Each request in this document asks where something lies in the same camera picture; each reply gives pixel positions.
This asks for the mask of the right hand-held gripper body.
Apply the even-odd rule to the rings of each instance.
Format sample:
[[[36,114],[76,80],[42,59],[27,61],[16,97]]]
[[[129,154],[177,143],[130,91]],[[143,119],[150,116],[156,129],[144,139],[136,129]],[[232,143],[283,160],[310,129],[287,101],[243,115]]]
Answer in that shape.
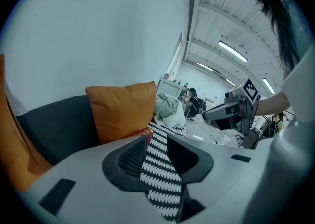
[[[249,78],[246,78],[225,93],[223,104],[205,111],[203,120],[219,130],[233,129],[247,136],[254,121],[253,107],[258,98],[260,98],[258,89]],[[247,116],[242,119],[239,103],[244,100],[247,103]]]

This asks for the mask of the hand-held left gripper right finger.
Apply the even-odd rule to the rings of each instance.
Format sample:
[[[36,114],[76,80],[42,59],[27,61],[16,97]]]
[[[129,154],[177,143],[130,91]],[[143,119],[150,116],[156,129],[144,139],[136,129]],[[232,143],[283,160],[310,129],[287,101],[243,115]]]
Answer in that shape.
[[[209,153],[174,135],[167,137],[167,155],[182,184],[201,182],[214,166],[214,160]]]

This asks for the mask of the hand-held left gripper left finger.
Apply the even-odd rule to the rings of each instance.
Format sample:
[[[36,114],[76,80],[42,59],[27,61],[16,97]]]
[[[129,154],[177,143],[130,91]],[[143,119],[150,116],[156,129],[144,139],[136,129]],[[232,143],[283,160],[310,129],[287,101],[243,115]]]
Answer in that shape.
[[[140,180],[147,154],[147,137],[137,139],[111,151],[103,159],[102,170],[114,186],[126,192],[147,192],[148,185]]]

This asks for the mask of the person's right hand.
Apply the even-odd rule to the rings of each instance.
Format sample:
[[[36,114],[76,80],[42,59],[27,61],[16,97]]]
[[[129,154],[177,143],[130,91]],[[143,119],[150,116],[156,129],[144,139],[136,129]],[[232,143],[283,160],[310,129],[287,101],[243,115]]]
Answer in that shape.
[[[239,113],[241,114],[241,118],[246,118],[247,116],[247,103],[246,101],[242,101],[239,103]]]

